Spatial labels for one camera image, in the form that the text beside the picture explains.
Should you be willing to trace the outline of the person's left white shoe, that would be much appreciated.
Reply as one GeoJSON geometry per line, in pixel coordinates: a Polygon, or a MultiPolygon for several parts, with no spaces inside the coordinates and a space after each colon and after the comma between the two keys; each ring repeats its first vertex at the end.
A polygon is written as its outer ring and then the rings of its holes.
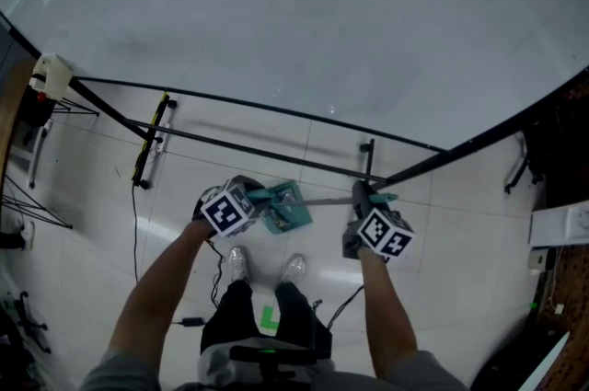
{"type": "Polygon", "coordinates": [[[231,282],[249,282],[248,254],[243,247],[232,247],[228,257],[228,269],[231,273],[231,282]]]}

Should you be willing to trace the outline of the black tripod stand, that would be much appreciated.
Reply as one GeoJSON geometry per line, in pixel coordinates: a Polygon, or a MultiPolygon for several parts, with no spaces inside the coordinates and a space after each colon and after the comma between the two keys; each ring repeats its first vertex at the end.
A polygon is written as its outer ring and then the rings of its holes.
{"type": "Polygon", "coordinates": [[[67,98],[63,98],[62,100],[56,101],[54,103],[52,114],[93,115],[95,117],[100,115],[100,113],[95,109],[91,109],[67,98]]]}

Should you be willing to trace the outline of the person's white shoe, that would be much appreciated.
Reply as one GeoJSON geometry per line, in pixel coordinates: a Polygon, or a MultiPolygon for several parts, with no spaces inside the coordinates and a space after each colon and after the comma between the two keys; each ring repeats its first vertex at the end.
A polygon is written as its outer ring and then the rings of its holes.
{"type": "Polygon", "coordinates": [[[231,282],[249,282],[248,254],[243,247],[232,247],[228,257],[228,269],[231,273],[231,282]]]}
{"type": "Polygon", "coordinates": [[[299,283],[306,275],[306,258],[302,254],[294,254],[283,269],[280,283],[299,283]]]}

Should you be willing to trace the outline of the person's left forearm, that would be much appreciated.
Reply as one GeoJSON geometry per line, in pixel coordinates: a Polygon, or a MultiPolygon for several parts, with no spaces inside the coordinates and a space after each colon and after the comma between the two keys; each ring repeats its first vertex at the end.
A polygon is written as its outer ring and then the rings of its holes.
{"type": "Polygon", "coordinates": [[[192,265],[212,231],[204,220],[190,222],[149,267],[122,309],[110,339],[111,350],[125,352],[155,371],[160,369],[167,332],[192,265]]]}

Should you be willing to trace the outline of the person's grey shirt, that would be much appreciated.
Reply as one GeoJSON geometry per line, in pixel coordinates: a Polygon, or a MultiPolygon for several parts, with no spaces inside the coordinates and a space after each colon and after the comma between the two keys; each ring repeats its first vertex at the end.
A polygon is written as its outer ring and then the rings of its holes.
{"type": "MultiPolygon", "coordinates": [[[[428,351],[417,351],[388,366],[382,379],[339,372],[331,360],[315,364],[286,364],[279,368],[292,377],[276,376],[264,383],[255,362],[233,361],[230,349],[238,343],[212,346],[200,357],[198,380],[173,391],[469,391],[428,351]]],[[[121,351],[107,351],[86,377],[79,391],[161,391],[158,374],[121,351]]]]}

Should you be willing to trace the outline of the white rolling whiteboard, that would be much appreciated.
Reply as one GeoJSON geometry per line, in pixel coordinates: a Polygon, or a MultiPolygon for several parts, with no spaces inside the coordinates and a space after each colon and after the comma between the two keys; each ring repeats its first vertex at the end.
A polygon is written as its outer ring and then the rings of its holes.
{"type": "Polygon", "coordinates": [[[589,75],[589,0],[0,0],[0,15],[79,79],[430,150],[383,188],[520,131],[589,75]]]}

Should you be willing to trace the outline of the teal dustpan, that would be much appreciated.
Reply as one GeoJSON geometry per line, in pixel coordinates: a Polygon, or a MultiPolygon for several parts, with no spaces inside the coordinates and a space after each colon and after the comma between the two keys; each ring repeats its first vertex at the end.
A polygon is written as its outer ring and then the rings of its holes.
{"type": "Polygon", "coordinates": [[[276,214],[280,214],[280,213],[274,211],[273,209],[268,210],[268,207],[270,205],[270,202],[277,199],[279,197],[278,194],[283,190],[291,190],[292,192],[294,192],[296,194],[297,198],[299,198],[299,197],[303,198],[297,183],[293,180],[286,181],[280,185],[277,185],[277,186],[269,188],[269,189],[262,188],[262,189],[249,191],[247,193],[248,199],[254,205],[257,205],[258,207],[262,208],[261,213],[260,213],[261,220],[265,224],[266,228],[274,235],[286,234],[292,230],[295,230],[299,227],[303,227],[307,224],[311,224],[313,222],[311,214],[310,214],[309,210],[307,210],[302,213],[298,212],[296,214],[296,216],[283,216],[282,215],[284,218],[288,219],[289,222],[291,223],[291,227],[288,231],[280,232],[280,231],[277,231],[272,228],[271,223],[270,223],[270,215],[272,213],[276,213],[276,214]]]}

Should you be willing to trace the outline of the white water dispenser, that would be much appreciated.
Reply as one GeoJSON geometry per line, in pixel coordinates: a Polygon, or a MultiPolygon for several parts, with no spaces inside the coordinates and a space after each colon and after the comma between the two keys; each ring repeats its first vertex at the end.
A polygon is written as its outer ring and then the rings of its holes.
{"type": "Polygon", "coordinates": [[[529,245],[589,245],[589,201],[532,212],[529,245]]]}

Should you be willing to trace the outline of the white box with red button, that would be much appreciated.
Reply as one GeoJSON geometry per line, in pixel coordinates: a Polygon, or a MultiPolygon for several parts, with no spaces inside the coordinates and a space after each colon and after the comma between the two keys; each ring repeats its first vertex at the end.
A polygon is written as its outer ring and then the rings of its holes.
{"type": "Polygon", "coordinates": [[[74,76],[73,70],[54,53],[42,54],[29,80],[31,88],[52,100],[61,100],[74,76]]]}

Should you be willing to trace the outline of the person's black trousers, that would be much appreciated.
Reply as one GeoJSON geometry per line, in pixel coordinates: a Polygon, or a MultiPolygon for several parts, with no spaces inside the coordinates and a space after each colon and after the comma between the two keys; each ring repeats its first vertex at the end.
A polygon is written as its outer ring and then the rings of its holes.
{"type": "MultiPolygon", "coordinates": [[[[331,332],[315,317],[294,283],[280,283],[275,296],[281,314],[275,339],[303,348],[314,345],[317,351],[331,351],[331,332]]],[[[219,307],[204,326],[201,350],[221,343],[265,337],[255,321],[252,288],[247,281],[237,280],[227,287],[219,307]]]]}

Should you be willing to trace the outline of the black chest-mounted device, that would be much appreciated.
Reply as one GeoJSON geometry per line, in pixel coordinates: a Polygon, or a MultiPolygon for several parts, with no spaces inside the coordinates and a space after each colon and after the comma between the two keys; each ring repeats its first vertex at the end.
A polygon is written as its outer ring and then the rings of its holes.
{"type": "Polygon", "coordinates": [[[259,366],[262,383],[276,384],[295,377],[294,370],[282,370],[281,367],[313,365],[318,355],[313,350],[257,349],[234,346],[229,358],[235,362],[256,363],[259,366]]]}

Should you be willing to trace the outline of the yellow black floor strip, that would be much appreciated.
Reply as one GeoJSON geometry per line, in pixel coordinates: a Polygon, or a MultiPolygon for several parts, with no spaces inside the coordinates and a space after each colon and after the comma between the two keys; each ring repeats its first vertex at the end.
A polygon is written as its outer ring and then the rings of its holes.
{"type": "MultiPolygon", "coordinates": [[[[165,113],[167,108],[168,102],[170,100],[169,93],[165,92],[156,108],[156,113],[151,121],[152,126],[158,126],[162,120],[162,117],[165,113]]],[[[142,146],[142,150],[137,157],[135,162],[133,176],[132,176],[132,183],[134,187],[140,187],[144,190],[149,190],[151,184],[149,181],[144,180],[144,169],[147,162],[147,158],[149,156],[149,152],[152,148],[153,142],[156,138],[156,130],[148,129],[147,130],[147,139],[144,141],[142,146]]]]}

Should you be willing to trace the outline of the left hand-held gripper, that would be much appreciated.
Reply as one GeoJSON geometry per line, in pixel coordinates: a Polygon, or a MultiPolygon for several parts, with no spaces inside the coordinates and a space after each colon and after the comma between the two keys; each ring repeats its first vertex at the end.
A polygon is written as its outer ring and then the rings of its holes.
{"type": "Polygon", "coordinates": [[[259,219],[266,208],[265,199],[251,201],[251,192],[265,190],[258,181],[236,176],[220,186],[206,190],[194,208],[193,221],[207,221],[211,236],[236,236],[245,232],[259,219]]]}

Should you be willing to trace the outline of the teal broom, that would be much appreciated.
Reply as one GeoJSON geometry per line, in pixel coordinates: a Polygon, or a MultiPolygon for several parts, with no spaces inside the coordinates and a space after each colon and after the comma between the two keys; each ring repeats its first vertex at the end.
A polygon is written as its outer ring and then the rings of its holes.
{"type": "Polygon", "coordinates": [[[294,205],[283,205],[280,203],[279,197],[270,202],[268,210],[273,209],[283,216],[296,216],[298,212],[307,211],[312,207],[325,207],[325,206],[352,206],[355,208],[363,208],[365,206],[376,206],[377,204],[388,204],[395,201],[398,198],[397,195],[392,193],[376,193],[370,194],[364,198],[354,198],[352,195],[343,198],[322,198],[322,199],[311,199],[305,200],[301,197],[297,198],[298,203],[294,205]]]}

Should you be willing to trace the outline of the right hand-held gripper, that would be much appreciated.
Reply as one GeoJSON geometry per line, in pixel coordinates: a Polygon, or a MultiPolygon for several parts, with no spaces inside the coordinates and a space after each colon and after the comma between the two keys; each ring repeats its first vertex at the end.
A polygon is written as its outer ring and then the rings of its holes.
{"type": "Polygon", "coordinates": [[[389,204],[395,194],[377,193],[369,183],[358,180],[352,187],[352,209],[356,219],[342,235],[342,255],[358,259],[359,249],[368,247],[385,262],[397,259],[414,239],[414,231],[399,211],[389,204]]]}

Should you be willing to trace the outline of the person's right white shoe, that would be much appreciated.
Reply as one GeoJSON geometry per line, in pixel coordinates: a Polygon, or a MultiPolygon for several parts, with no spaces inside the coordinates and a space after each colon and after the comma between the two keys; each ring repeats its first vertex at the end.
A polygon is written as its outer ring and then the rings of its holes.
{"type": "Polygon", "coordinates": [[[283,269],[280,283],[299,283],[306,275],[306,258],[302,254],[294,254],[283,269]]]}

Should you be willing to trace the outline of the person's right forearm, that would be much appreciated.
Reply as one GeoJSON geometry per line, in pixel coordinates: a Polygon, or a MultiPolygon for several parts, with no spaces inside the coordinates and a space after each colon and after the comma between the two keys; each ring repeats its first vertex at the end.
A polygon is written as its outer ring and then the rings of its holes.
{"type": "Polygon", "coordinates": [[[418,351],[409,316],[400,302],[384,259],[369,247],[358,250],[364,278],[368,347],[379,379],[401,358],[418,351]]]}

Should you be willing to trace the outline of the small white appliance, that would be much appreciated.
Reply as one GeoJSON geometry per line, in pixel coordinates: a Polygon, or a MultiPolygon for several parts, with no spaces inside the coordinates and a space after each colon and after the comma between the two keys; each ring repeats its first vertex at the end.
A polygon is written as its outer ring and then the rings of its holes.
{"type": "Polygon", "coordinates": [[[528,256],[528,268],[539,272],[553,270],[557,252],[555,247],[533,247],[528,256]]]}

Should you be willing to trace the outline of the round wooden table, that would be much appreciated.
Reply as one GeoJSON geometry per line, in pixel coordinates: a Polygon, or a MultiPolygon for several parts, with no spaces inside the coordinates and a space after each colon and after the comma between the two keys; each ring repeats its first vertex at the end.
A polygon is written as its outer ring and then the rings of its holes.
{"type": "Polygon", "coordinates": [[[34,58],[18,60],[0,82],[0,213],[9,148],[21,101],[36,62],[34,58]]]}

